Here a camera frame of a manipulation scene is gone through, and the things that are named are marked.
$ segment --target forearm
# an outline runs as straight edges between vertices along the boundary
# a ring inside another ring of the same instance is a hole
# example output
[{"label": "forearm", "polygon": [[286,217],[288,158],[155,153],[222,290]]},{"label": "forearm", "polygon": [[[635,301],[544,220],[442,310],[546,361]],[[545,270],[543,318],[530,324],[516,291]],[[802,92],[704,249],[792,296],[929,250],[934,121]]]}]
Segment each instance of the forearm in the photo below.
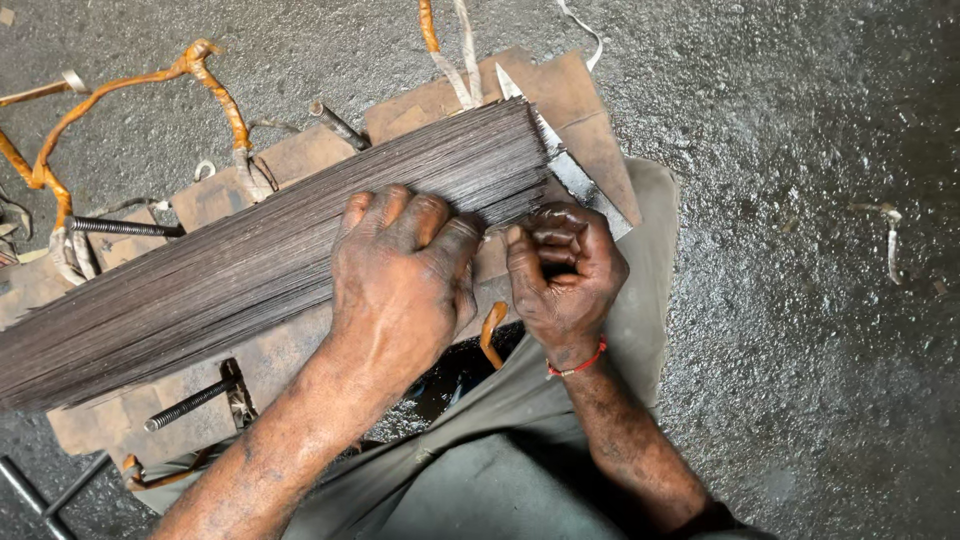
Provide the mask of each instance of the forearm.
[{"label": "forearm", "polygon": [[709,502],[704,485],[646,408],[628,397],[605,357],[564,384],[597,467],[636,496],[661,531],[703,511]]},{"label": "forearm", "polygon": [[324,467],[396,400],[371,388],[358,363],[364,362],[324,343],[180,497],[152,538],[182,538],[185,531],[202,538],[279,537]]}]

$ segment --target bolt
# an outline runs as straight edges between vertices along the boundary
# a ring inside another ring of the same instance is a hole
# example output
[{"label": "bolt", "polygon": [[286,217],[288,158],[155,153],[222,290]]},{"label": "bolt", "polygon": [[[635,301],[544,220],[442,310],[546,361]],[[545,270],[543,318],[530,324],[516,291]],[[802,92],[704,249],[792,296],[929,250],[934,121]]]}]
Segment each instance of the bolt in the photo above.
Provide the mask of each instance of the bolt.
[{"label": "bolt", "polygon": [[95,217],[81,217],[68,215],[63,218],[63,226],[68,231],[86,231],[88,233],[116,233],[135,234],[138,236],[169,236],[179,237],[186,234],[183,227],[164,227],[149,223],[134,223],[132,221],[116,221]]},{"label": "bolt", "polygon": [[238,381],[239,379],[234,377],[209,385],[207,388],[204,388],[200,392],[197,392],[196,394],[186,398],[176,405],[165,408],[159,413],[151,416],[149,420],[143,423],[143,429],[150,432],[159,430],[160,428],[170,424],[174,420],[177,420],[198,406],[205,404],[220,394],[223,394],[232,388],[232,386],[236,385]]},{"label": "bolt", "polygon": [[356,133],[347,122],[344,122],[340,116],[337,116],[336,112],[330,110],[330,107],[327,107],[323,103],[319,101],[313,102],[313,105],[310,106],[310,114],[316,116],[321,124],[324,124],[331,132],[342,137],[346,142],[350,143],[350,146],[353,148],[357,150],[370,148],[369,142],[367,142],[364,137]]}]

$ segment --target white tape-wrapped wire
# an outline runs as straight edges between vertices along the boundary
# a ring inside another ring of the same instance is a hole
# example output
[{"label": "white tape-wrapped wire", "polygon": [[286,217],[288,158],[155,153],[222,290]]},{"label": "white tape-wrapped wire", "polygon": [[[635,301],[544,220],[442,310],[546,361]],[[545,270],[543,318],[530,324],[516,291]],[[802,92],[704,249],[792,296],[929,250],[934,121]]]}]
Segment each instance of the white tape-wrapped wire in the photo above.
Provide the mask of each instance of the white tape-wrapped wire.
[{"label": "white tape-wrapped wire", "polygon": [[590,32],[591,34],[593,34],[593,37],[596,37],[597,50],[595,53],[593,53],[593,56],[590,57],[590,60],[587,61],[587,71],[593,71],[593,66],[597,64],[597,61],[600,60],[600,55],[603,54],[603,39],[600,37],[599,34],[597,34],[596,32],[593,32],[593,29],[587,26],[587,24],[584,21],[577,18],[577,15],[573,14],[570,8],[566,6],[566,0],[557,0],[557,3],[560,4],[560,9],[564,11],[564,15],[572,18],[574,22],[580,25],[580,28],[583,28],[587,32]]},{"label": "white tape-wrapped wire", "polygon": [[463,107],[464,110],[472,109],[473,100],[470,98],[470,92],[464,85],[464,80],[460,78],[460,73],[457,71],[457,68],[441,53],[430,53],[430,58],[432,58],[437,67],[443,71],[446,79],[450,81],[450,85],[453,86],[453,91],[456,92],[461,107]]},{"label": "white tape-wrapped wire", "polygon": [[480,86],[480,67],[477,65],[476,52],[473,50],[473,27],[470,26],[464,0],[453,0],[453,7],[457,11],[457,16],[460,17],[460,25],[464,27],[464,64],[467,66],[467,77],[470,81],[470,98],[474,107],[480,107],[483,105],[483,88]]}]

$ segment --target debris on floor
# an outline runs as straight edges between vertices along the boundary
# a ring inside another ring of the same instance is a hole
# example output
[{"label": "debris on floor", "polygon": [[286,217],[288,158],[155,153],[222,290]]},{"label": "debris on floor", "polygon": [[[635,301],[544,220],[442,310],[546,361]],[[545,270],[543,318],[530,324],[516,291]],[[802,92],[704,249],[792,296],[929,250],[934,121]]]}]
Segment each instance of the debris on floor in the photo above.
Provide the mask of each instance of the debris on floor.
[{"label": "debris on floor", "polygon": [[890,280],[897,285],[903,285],[903,277],[897,269],[897,224],[903,218],[902,214],[890,203],[877,205],[874,203],[859,203],[850,205],[851,210],[875,210],[887,218],[887,272]]}]

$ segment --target metal pipe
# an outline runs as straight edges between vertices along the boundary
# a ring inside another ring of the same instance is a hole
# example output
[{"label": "metal pipe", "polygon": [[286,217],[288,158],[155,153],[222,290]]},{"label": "metal pipe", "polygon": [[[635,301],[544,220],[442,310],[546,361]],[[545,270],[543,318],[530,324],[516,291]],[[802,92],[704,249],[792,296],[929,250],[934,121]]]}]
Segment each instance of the metal pipe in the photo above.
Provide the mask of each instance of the metal pipe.
[{"label": "metal pipe", "polygon": [[150,432],[159,430],[160,428],[170,424],[174,420],[177,420],[198,406],[205,404],[220,394],[223,394],[232,386],[236,385],[238,381],[238,378],[233,377],[209,385],[207,388],[204,388],[203,390],[197,392],[189,398],[186,398],[176,405],[165,408],[159,413],[151,416],[146,422],[143,423],[143,429]]},{"label": "metal pipe", "polygon": [[100,451],[97,458],[93,460],[93,463],[90,463],[90,466],[84,469],[80,477],[70,484],[70,487],[66,488],[66,491],[64,491],[53,504],[47,506],[47,509],[43,510],[41,515],[44,518],[56,515],[57,512],[63,508],[63,505],[67,504],[67,502],[80,491],[80,488],[84,487],[84,485],[93,478],[93,475],[96,475],[108,461],[110,461],[110,454],[108,454],[106,450]]},{"label": "metal pipe", "polygon": [[310,106],[310,114],[316,116],[321,124],[324,124],[331,132],[342,137],[343,140],[350,143],[350,146],[353,148],[357,150],[370,148],[369,142],[367,142],[364,137],[356,133],[347,122],[344,122],[340,116],[337,116],[336,112],[330,110],[330,107],[327,107],[323,103],[319,101],[313,102],[313,105]]},{"label": "metal pipe", "polygon": [[[19,495],[37,515],[42,516],[43,510],[47,505],[46,501],[44,501],[43,497],[36,491],[36,488],[30,484],[30,481],[23,476],[23,473],[16,468],[16,465],[13,464],[10,458],[5,455],[0,457],[0,472],[3,473],[3,476],[6,477],[7,481],[13,486],[13,490],[16,491],[17,495]],[[51,534],[58,540],[76,540],[73,533],[60,522],[57,516],[44,518],[43,525],[47,526]]]},{"label": "metal pipe", "polygon": [[87,233],[135,234],[138,236],[168,236],[171,238],[186,234],[183,227],[164,227],[163,225],[150,223],[134,223],[132,221],[82,217],[79,215],[64,217],[63,226],[68,231],[84,231]]}]

